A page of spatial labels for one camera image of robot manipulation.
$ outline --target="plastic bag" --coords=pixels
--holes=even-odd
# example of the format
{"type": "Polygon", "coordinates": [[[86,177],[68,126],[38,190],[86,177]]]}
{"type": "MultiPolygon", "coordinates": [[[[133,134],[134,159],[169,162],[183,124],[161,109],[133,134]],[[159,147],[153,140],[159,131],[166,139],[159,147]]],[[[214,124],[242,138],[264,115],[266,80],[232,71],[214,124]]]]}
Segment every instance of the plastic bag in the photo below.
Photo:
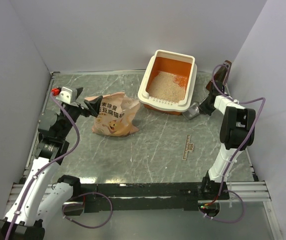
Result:
{"type": "MultiPolygon", "coordinates": [[[[85,99],[91,101],[96,98],[97,96],[90,96],[85,99]]],[[[139,108],[140,102],[127,97],[124,92],[104,95],[92,131],[115,137],[126,137],[137,132],[138,128],[132,121],[139,108]]]]}

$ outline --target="purple cable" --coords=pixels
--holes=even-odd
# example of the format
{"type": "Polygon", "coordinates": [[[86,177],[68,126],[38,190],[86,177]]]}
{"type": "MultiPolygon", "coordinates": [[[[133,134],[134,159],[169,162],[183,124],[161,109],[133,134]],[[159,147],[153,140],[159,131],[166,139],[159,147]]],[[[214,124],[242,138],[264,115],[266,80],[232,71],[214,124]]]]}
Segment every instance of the purple cable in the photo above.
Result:
{"type": "MultiPolygon", "coordinates": [[[[216,88],[216,90],[217,90],[222,96],[226,97],[227,99],[229,99],[229,100],[231,100],[231,101],[234,101],[234,99],[232,99],[231,96],[228,96],[228,95],[226,95],[225,93],[223,93],[222,91],[220,91],[220,89],[217,87],[217,84],[216,84],[215,81],[214,81],[215,70],[216,70],[218,67],[224,67],[224,68],[226,68],[226,69],[227,69],[227,79],[228,79],[228,77],[229,77],[230,68],[227,68],[227,67],[226,67],[225,65],[223,65],[223,64],[219,64],[219,65],[217,65],[217,66],[214,68],[214,70],[213,70],[213,73],[212,73],[212,83],[214,84],[214,87],[216,88]]],[[[251,104],[251,103],[257,102],[257,101],[259,101],[259,100],[260,100],[260,98],[255,99],[255,100],[252,100],[252,101],[240,102],[239,104],[251,104]]]]}
{"type": "Polygon", "coordinates": [[[238,222],[241,221],[241,220],[244,218],[244,216],[245,216],[245,212],[246,212],[245,203],[244,203],[244,201],[242,200],[242,198],[241,198],[237,193],[235,193],[234,191],[224,190],[224,192],[229,192],[229,193],[232,193],[232,194],[236,195],[236,197],[238,197],[239,200],[241,201],[243,211],[242,211],[242,215],[241,215],[239,218],[237,218],[236,220],[223,220],[223,219],[219,219],[219,218],[210,217],[210,216],[208,216],[208,215],[205,215],[201,210],[200,210],[200,212],[204,215],[204,217],[206,217],[206,218],[208,218],[208,219],[211,219],[211,220],[214,220],[214,221],[217,221],[217,222],[221,222],[221,223],[225,223],[225,224],[235,224],[235,223],[238,223],[238,222]]]}
{"type": "Polygon", "coordinates": [[[87,226],[87,225],[84,225],[84,224],[81,224],[80,222],[77,222],[77,221],[75,221],[74,219],[71,219],[71,218],[69,218],[68,216],[66,216],[65,214],[64,214],[64,210],[65,210],[65,208],[67,207],[67,206],[70,206],[70,205],[74,205],[74,206],[78,206],[78,205],[80,205],[80,204],[76,204],[76,203],[72,203],[72,204],[68,204],[68,205],[65,205],[63,208],[62,208],[62,214],[63,214],[63,217],[65,218],[65,219],[67,219],[67,220],[69,220],[69,221],[71,221],[72,223],[75,223],[75,224],[77,224],[77,225],[79,225],[79,226],[81,226],[81,227],[84,227],[84,228],[86,228],[86,229],[97,229],[97,228],[100,228],[100,227],[102,227],[102,226],[104,226],[105,224],[107,224],[107,222],[111,219],[111,217],[112,217],[112,215],[113,215],[113,205],[112,205],[112,202],[111,202],[111,200],[107,197],[107,196],[105,196],[104,194],[102,194],[102,193],[98,193],[98,192],[87,192],[87,193],[84,193],[84,194],[81,194],[81,195],[79,195],[79,196],[77,196],[77,197],[74,197],[74,198],[72,198],[72,199],[75,199],[75,198],[78,198],[78,197],[83,197],[83,196],[86,196],[86,195],[89,195],[89,194],[96,194],[96,195],[100,195],[100,196],[102,196],[102,197],[104,197],[104,198],[106,198],[107,200],[108,200],[108,202],[109,202],[109,205],[110,205],[110,207],[111,207],[111,210],[110,210],[110,214],[109,214],[109,216],[108,216],[108,218],[105,220],[105,222],[103,222],[102,224],[100,224],[100,225],[98,225],[98,226],[87,226]]]}
{"type": "MultiPolygon", "coordinates": [[[[61,109],[61,111],[64,113],[64,115],[68,118],[68,120],[69,120],[69,121],[71,122],[71,124],[73,125],[73,127],[74,127],[74,129],[75,129],[75,131],[76,131],[77,139],[76,139],[75,145],[74,145],[69,151],[67,151],[67,152],[64,153],[63,155],[61,155],[61,156],[55,158],[53,161],[50,161],[49,163],[47,163],[46,165],[44,165],[40,170],[38,170],[38,171],[35,173],[35,176],[36,176],[36,177],[39,176],[39,174],[40,174],[41,172],[43,172],[44,169],[47,168],[49,165],[51,165],[51,164],[53,164],[53,163],[55,163],[55,162],[61,160],[62,158],[66,157],[66,156],[69,155],[71,152],[73,152],[73,151],[76,149],[76,147],[77,147],[77,145],[78,145],[78,143],[79,143],[79,139],[80,139],[80,137],[79,137],[79,130],[78,130],[78,128],[77,128],[75,122],[73,121],[72,117],[71,117],[71,116],[68,114],[68,112],[63,108],[63,106],[61,106],[61,104],[55,99],[55,97],[53,96],[53,93],[50,94],[50,97],[51,97],[51,99],[56,103],[56,105],[59,106],[59,108],[61,109]]],[[[27,184],[26,189],[25,189],[24,192],[23,192],[22,198],[21,198],[21,200],[19,201],[19,203],[18,203],[18,205],[17,205],[17,209],[16,209],[17,212],[19,212],[19,211],[21,210],[21,208],[22,208],[22,206],[23,206],[23,203],[24,203],[24,201],[25,201],[25,199],[26,199],[27,193],[28,193],[29,189],[31,188],[31,186],[32,186],[32,184],[33,184],[33,182],[34,182],[34,180],[35,180],[35,178],[32,178],[32,179],[29,181],[29,183],[27,184]]],[[[9,227],[8,227],[7,233],[6,233],[5,240],[9,240],[9,236],[10,236],[10,234],[11,234],[11,231],[12,231],[12,228],[13,228],[13,226],[14,226],[14,223],[15,223],[15,221],[16,221],[16,219],[17,219],[17,216],[18,216],[18,215],[17,215],[16,213],[14,213],[14,217],[13,217],[13,219],[12,219],[12,221],[11,221],[9,227]]]]}

